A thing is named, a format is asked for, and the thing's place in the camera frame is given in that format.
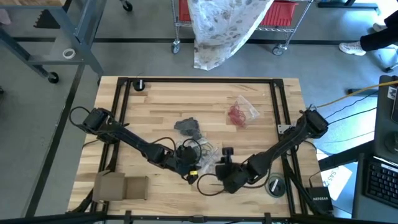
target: wooden table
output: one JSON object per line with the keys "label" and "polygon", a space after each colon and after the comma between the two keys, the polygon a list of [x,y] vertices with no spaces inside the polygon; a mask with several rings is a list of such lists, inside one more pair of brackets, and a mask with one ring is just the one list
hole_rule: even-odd
{"label": "wooden table", "polygon": [[[110,110],[117,79],[102,78],[95,107]],[[290,117],[295,121],[300,117],[299,110],[305,108],[299,80],[284,79],[284,83]],[[175,122],[194,117],[199,121],[203,135],[213,145],[220,150],[221,147],[234,147],[233,161],[242,162],[251,154],[266,151],[278,141],[270,93],[269,85],[260,83],[146,83],[142,92],[131,88],[125,123],[129,123],[127,128],[146,141],[164,136],[178,141],[181,135],[174,130]],[[238,95],[250,101],[261,114],[245,129],[231,124],[226,115]],[[120,114],[121,100],[122,97],[117,115]],[[279,109],[283,118],[282,107]],[[95,136],[87,135],[86,142],[94,139]],[[161,143],[172,147],[166,140]],[[75,208],[93,187],[102,148],[103,143],[96,142],[83,149],[69,210]],[[319,171],[316,152],[311,145],[303,143],[297,155],[303,184],[308,186],[308,178]],[[235,194],[223,193],[214,197],[202,196],[196,184],[188,185],[178,174],[149,164],[137,150],[125,143],[121,143],[119,148],[116,172],[123,172],[127,177],[148,176],[149,195],[146,201],[111,202],[108,214],[124,215],[126,210],[131,210],[134,215],[263,217],[264,212],[270,212],[272,217],[290,216],[287,197],[273,198],[264,188],[239,189]],[[283,174],[280,159],[273,163],[273,172]],[[314,186],[322,186],[320,175],[313,177],[312,182]],[[203,178],[200,185],[202,191],[208,193],[222,189],[221,182],[213,177]],[[300,212],[295,187],[294,199],[296,211]]]}

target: cardboard piece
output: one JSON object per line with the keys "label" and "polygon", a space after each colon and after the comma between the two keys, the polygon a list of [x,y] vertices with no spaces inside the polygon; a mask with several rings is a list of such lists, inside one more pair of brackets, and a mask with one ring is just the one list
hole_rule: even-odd
{"label": "cardboard piece", "polygon": [[99,172],[95,177],[93,201],[147,199],[148,177],[124,177],[125,174]]}

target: gray floor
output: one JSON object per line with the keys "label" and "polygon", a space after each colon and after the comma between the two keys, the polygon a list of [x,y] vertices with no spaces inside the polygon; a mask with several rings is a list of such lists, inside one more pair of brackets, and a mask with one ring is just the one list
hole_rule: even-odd
{"label": "gray floor", "polygon": [[[57,30],[32,27],[39,11],[11,11],[10,14],[14,23],[5,29],[14,37],[58,34]],[[168,0],[134,1],[132,14],[126,14],[118,1],[108,1],[97,37],[172,38],[171,17]],[[374,18],[374,11],[318,9],[313,5],[294,39],[358,40],[368,33]],[[184,29],[182,36],[193,37],[193,33]],[[256,32],[253,37],[283,38],[265,32]],[[32,54],[41,54],[49,52],[52,44],[23,43],[23,46]],[[272,48],[273,45],[246,44],[222,66],[209,72],[192,68],[192,44],[182,44],[177,55],[170,53],[170,44],[94,44],[93,52],[106,75],[299,78],[306,105],[334,100],[343,96],[347,88],[373,85],[383,74],[381,68],[397,60],[396,51],[391,48],[363,57],[343,54],[335,45],[291,45],[281,57],[273,56]],[[0,85],[7,91],[0,103],[0,170],[3,170],[0,219],[23,215],[76,71],[76,66],[46,68],[58,72],[59,84],[47,83],[0,47]],[[97,88],[96,74],[86,67],[74,105],[92,107]],[[354,100],[357,98],[320,111],[329,115]],[[368,98],[334,115],[330,121],[375,105],[376,99]],[[316,141],[317,146],[336,153],[372,138],[370,134],[352,141],[329,143],[372,131],[374,126],[365,125],[362,119],[372,121],[374,113],[334,124],[326,136]],[[65,211],[84,137],[81,131],[67,125],[37,215]]]}

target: shoe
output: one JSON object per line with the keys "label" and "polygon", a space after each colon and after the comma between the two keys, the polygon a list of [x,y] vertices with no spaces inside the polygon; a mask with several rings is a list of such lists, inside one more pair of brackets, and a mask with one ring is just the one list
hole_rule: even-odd
{"label": "shoe", "polygon": [[373,29],[374,29],[374,31],[376,31],[376,32],[380,32],[380,31],[382,31],[382,30],[384,30],[384,29],[387,29],[387,26],[386,26],[385,23],[383,23],[383,22],[375,22],[375,23],[373,24]]}
{"label": "shoe", "polygon": [[363,56],[366,54],[366,51],[362,49],[361,43],[359,43],[359,41],[349,44],[341,43],[338,45],[338,48],[346,54],[354,54],[357,56]]}

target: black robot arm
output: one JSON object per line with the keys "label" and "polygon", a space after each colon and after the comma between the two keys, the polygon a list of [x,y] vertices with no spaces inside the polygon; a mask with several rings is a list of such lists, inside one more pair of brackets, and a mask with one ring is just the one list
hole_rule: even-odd
{"label": "black robot arm", "polygon": [[216,166],[217,178],[223,182],[224,190],[233,194],[245,184],[255,184],[269,171],[272,161],[307,138],[320,138],[328,130],[328,122],[315,110],[301,111],[303,114],[295,127],[284,132],[277,144],[266,152],[249,157],[242,164],[225,163]]}
{"label": "black robot arm", "polygon": [[126,129],[127,125],[117,122],[110,111],[94,108],[84,122],[76,126],[88,134],[97,135],[99,140],[108,144],[114,144],[118,140],[123,141],[140,151],[151,164],[169,169],[182,177],[188,175],[188,183],[194,183],[197,175],[189,174],[199,169],[196,163],[200,156],[192,147],[180,146],[177,150],[173,150],[156,142],[147,142]]}

